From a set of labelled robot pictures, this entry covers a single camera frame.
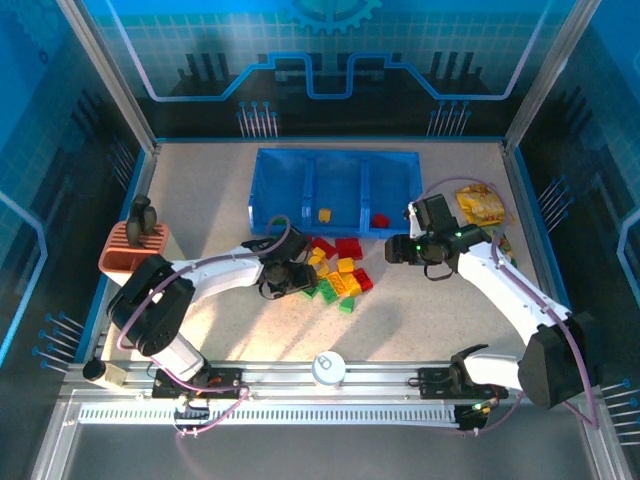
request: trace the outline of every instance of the red lego brick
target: red lego brick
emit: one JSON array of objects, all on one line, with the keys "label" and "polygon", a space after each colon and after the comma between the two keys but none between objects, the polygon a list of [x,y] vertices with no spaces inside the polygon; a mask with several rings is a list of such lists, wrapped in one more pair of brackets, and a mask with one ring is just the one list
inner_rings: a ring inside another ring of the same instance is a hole
[{"label": "red lego brick", "polygon": [[356,277],[356,280],[362,287],[362,293],[366,292],[367,290],[371,290],[373,288],[373,282],[371,281],[371,279],[369,278],[369,275],[367,275],[367,272],[365,272],[363,268],[359,268],[355,270],[353,272],[353,276]]},{"label": "red lego brick", "polygon": [[313,242],[311,243],[311,246],[313,248],[316,248],[316,247],[321,248],[324,251],[324,253],[327,255],[327,260],[331,260],[331,258],[338,252],[338,250],[336,250],[336,247],[334,247],[329,242],[319,237],[313,240]]},{"label": "red lego brick", "polygon": [[362,260],[362,248],[357,238],[336,238],[338,258]]},{"label": "red lego brick", "polygon": [[375,214],[371,220],[371,226],[373,228],[389,228],[390,224],[391,220],[389,220],[389,217],[382,215],[381,213]]}]

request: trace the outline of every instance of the bin compartment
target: bin compartment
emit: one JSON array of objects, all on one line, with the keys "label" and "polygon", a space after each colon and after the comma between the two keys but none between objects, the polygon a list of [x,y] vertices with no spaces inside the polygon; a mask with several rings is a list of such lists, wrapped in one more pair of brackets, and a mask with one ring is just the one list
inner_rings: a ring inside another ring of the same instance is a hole
[{"label": "bin compartment", "polygon": [[[284,214],[307,234],[388,238],[408,233],[404,210],[422,191],[414,152],[260,149],[249,196],[254,234],[265,234],[271,217]],[[331,210],[329,223],[318,220]],[[387,229],[370,225],[381,213]]]}]

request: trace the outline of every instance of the yellow block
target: yellow block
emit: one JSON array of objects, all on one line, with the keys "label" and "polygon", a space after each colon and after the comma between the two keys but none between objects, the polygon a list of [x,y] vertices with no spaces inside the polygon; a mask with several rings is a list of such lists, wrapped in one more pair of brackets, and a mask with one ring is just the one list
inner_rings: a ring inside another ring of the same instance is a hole
[{"label": "yellow block", "polygon": [[327,262],[325,262],[324,258],[322,257],[313,255],[309,259],[309,265],[313,265],[313,268],[316,271],[316,277],[318,277],[318,279],[324,278],[329,274],[329,265],[327,265]]},{"label": "yellow block", "polygon": [[327,280],[329,280],[329,283],[331,284],[333,289],[336,291],[336,294],[338,296],[344,295],[345,293],[347,293],[347,289],[344,286],[344,283],[342,282],[342,277],[340,277],[340,274],[338,272],[333,272],[327,275]]},{"label": "yellow block", "polygon": [[331,220],[331,210],[328,208],[321,208],[318,211],[318,221],[321,223],[329,223]]},{"label": "yellow block", "polygon": [[327,256],[320,247],[316,247],[311,251],[311,254],[315,257],[325,258]]},{"label": "yellow block", "polygon": [[353,261],[353,258],[341,258],[338,260],[336,265],[340,273],[350,273],[356,269],[356,264]]},{"label": "yellow block", "polygon": [[362,293],[362,287],[352,273],[342,274],[340,277],[342,277],[342,283],[350,297],[357,297]]}]

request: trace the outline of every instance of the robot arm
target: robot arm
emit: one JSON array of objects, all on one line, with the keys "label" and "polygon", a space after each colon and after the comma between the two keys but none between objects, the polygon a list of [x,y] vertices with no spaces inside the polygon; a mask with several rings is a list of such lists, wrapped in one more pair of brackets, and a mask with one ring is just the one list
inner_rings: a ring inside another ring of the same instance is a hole
[{"label": "robot arm", "polygon": [[[267,255],[261,253],[278,241],[279,247]],[[308,246],[306,237],[291,227],[285,238],[245,242],[198,269],[188,269],[154,297],[128,331],[127,339],[179,380],[193,386],[208,385],[207,360],[179,333],[189,305],[237,287],[258,285],[263,296],[267,288],[272,298],[313,288],[318,283],[313,267],[295,262]],[[122,329],[150,291],[168,276],[199,262],[170,263],[160,255],[147,258],[111,300],[107,315]]]},{"label": "robot arm", "polygon": [[[550,313],[563,319],[576,338],[588,369],[589,380],[601,379],[601,345],[596,322],[588,314],[572,315],[527,280],[509,260],[492,254],[488,235],[476,225],[459,227],[446,200],[436,195],[409,204],[409,235],[396,235],[385,245],[390,263],[424,266],[446,263],[451,272],[473,283],[502,312],[525,346],[514,355],[488,345],[470,347],[451,359],[452,389],[492,384],[524,391],[531,401],[551,408],[583,391],[582,382],[566,340]],[[544,301],[541,308],[532,294]]]}]

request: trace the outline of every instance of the green block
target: green block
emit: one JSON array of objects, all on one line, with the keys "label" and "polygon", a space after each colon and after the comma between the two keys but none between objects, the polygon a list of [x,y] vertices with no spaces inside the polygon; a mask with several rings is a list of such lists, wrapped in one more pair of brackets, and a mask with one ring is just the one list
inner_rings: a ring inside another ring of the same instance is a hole
[{"label": "green block", "polygon": [[318,289],[317,288],[311,288],[309,290],[302,290],[302,294],[304,296],[306,296],[307,298],[315,297],[316,293],[318,293]]},{"label": "green block", "polygon": [[320,294],[322,295],[322,298],[324,298],[324,301],[327,302],[327,305],[338,299],[336,291],[326,278],[323,278],[318,282],[318,290],[320,290]]},{"label": "green block", "polygon": [[356,299],[353,297],[347,297],[343,301],[340,302],[340,311],[345,313],[353,312],[353,308],[355,307]]}]

